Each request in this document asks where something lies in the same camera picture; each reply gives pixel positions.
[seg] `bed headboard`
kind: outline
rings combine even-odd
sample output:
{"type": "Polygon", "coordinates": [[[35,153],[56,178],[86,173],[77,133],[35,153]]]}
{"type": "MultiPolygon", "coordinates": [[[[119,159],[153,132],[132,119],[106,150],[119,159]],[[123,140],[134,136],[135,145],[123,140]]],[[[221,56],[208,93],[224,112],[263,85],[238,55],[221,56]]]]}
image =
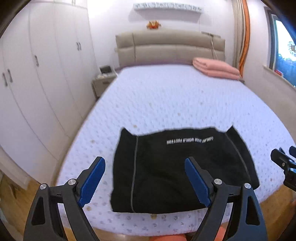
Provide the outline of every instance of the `bed headboard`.
{"type": "MultiPolygon", "coordinates": [[[[216,55],[208,34],[184,30],[146,30],[116,35],[121,68],[145,64],[189,64],[194,57],[214,58],[216,55]]],[[[225,61],[225,39],[213,37],[219,60],[225,61]]]]}

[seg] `window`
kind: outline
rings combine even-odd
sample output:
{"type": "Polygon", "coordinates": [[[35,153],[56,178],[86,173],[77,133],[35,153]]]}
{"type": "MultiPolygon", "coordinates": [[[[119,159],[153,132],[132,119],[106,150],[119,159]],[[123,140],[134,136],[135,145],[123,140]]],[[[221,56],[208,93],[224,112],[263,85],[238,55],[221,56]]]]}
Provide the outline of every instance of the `window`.
{"type": "Polygon", "coordinates": [[[296,47],[290,34],[278,17],[267,10],[271,55],[269,68],[282,75],[296,87],[296,47]]]}

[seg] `bed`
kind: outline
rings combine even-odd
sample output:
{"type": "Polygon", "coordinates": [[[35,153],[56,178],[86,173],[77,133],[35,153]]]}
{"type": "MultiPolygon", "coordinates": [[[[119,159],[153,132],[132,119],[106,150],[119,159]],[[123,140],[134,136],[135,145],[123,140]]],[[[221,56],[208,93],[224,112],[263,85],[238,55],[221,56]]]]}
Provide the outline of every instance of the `bed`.
{"type": "MultiPolygon", "coordinates": [[[[176,30],[124,33],[116,40],[123,70],[90,112],[57,180],[57,185],[63,185],[97,156],[105,158],[106,171],[91,203],[84,207],[94,228],[138,236],[189,233],[198,229],[206,213],[206,209],[161,215],[112,212],[113,156],[123,127],[142,135],[188,127],[227,131],[234,126],[254,160],[259,202],[282,186],[283,171],[270,160],[270,152],[279,147],[288,152],[295,145],[282,122],[241,82],[207,77],[192,66],[193,57],[214,58],[213,47],[217,57],[225,60],[225,40],[176,30]]],[[[270,203],[265,208],[277,206],[270,203]]],[[[230,212],[228,205],[223,222],[230,212]]],[[[62,206],[60,213],[64,225],[69,225],[62,206]]]]}

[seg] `orange object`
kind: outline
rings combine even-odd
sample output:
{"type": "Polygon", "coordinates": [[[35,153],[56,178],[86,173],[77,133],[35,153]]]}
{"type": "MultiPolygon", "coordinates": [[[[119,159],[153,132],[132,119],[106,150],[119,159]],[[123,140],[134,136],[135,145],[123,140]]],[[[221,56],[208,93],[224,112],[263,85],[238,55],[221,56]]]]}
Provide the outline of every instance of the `orange object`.
{"type": "Polygon", "coordinates": [[[159,27],[161,27],[161,24],[156,20],[149,21],[149,23],[147,24],[148,29],[158,29],[159,27]]]}
{"type": "Polygon", "coordinates": [[[281,71],[279,71],[279,70],[275,70],[274,72],[276,72],[278,75],[280,75],[280,76],[284,76],[284,74],[283,74],[283,72],[281,72],[281,71]]]}
{"type": "MultiPolygon", "coordinates": [[[[214,241],[222,241],[224,238],[225,232],[226,232],[226,229],[220,226],[214,241]]],[[[186,241],[186,236],[185,234],[156,236],[156,237],[151,237],[149,241],[186,241]]]]}
{"type": "Polygon", "coordinates": [[[185,234],[151,237],[149,241],[186,241],[185,234]]]}
{"type": "Polygon", "coordinates": [[[250,14],[249,14],[247,0],[242,0],[242,4],[244,8],[244,16],[245,16],[246,38],[244,40],[244,49],[243,49],[242,57],[239,61],[239,72],[243,77],[244,64],[246,63],[246,59],[247,59],[247,55],[250,47],[251,27],[250,27],[250,14]]]}

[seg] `window sill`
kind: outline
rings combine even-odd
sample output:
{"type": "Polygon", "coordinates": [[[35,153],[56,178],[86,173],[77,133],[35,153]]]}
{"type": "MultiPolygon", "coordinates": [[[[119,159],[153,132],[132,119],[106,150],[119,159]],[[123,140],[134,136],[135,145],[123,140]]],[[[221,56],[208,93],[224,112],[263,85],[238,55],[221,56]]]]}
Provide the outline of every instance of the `window sill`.
{"type": "Polygon", "coordinates": [[[283,80],[287,85],[289,85],[294,91],[296,91],[296,87],[292,85],[288,80],[286,80],[284,77],[278,75],[276,72],[274,72],[272,69],[268,68],[267,66],[263,65],[263,68],[272,73],[273,75],[277,76],[279,79],[283,80]]]}

